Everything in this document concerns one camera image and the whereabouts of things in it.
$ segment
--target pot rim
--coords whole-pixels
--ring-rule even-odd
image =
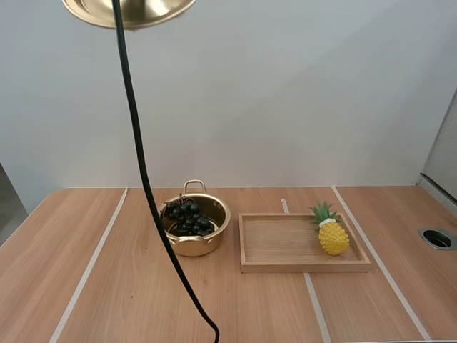
[[[222,225],[219,227],[219,229],[215,232],[213,232],[212,234],[209,234],[207,236],[186,236],[186,238],[190,238],[190,237],[201,237],[203,238],[205,241],[208,241],[210,240],[211,238],[221,234],[225,229],[226,227],[229,225],[229,222],[230,222],[230,218],[231,218],[231,212],[230,212],[230,209],[229,209],[229,206],[227,205],[227,203],[213,195],[210,195],[210,194],[207,194],[207,193],[183,193],[181,195],[177,195],[175,197],[172,197],[172,198],[169,198],[167,200],[165,200],[162,205],[159,207],[159,213],[161,214],[162,211],[164,210],[165,208],[165,203],[167,202],[172,202],[174,200],[177,200],[180,198],[180,196],[183,196],[183,197],[188,197],[188,198],[191,198],[191,197],[201,197],[201,198],[209,198],[209,199],[212,199],[214,200],[215,202],[218,202],[219,204],[221,204],[222,208],[224,209],[225,213],[226,213],[226,218],[224,219],[224,222],[222,223]],[[165,233],[166,233],[166,236],[171,239],[172,241],[176,241],[177,239],[179,239],[180,237],[179,236],[175,236],[174,234],[170,234],[168,231],[165,230]]]

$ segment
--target gray panel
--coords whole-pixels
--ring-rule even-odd
[[[451,102],[424,173],[457,198],[457,101]]]

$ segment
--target wooden tabletop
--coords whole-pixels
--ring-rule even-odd
[[[158,203],[179,189],[156,189]],[[222,245],[179,257],[222,343],[457,339],[457,250],[418,235],[457,234],[457,218],[419,187],[208,189],[230,207]],[[241,274],[236,218],[344,213],[369,273]],[[142,189],[49,195],[0,247],[0,342],[212,342],[182,287]]]

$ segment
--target wooden tray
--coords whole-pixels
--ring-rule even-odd
[[[330,256],[319,243],[312,214],[240,214],[241,273],[367,272],[371,263],[346,218],[349,248]]]

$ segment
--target pineapple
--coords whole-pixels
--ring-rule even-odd
[[[330,255],[339,255],[349,247],[349,237],[343,227],[336,221],[336,212],[330,213],[331,205],[317,203],[313,210],[315,221],[319,225],[319,241],[322,249]]]

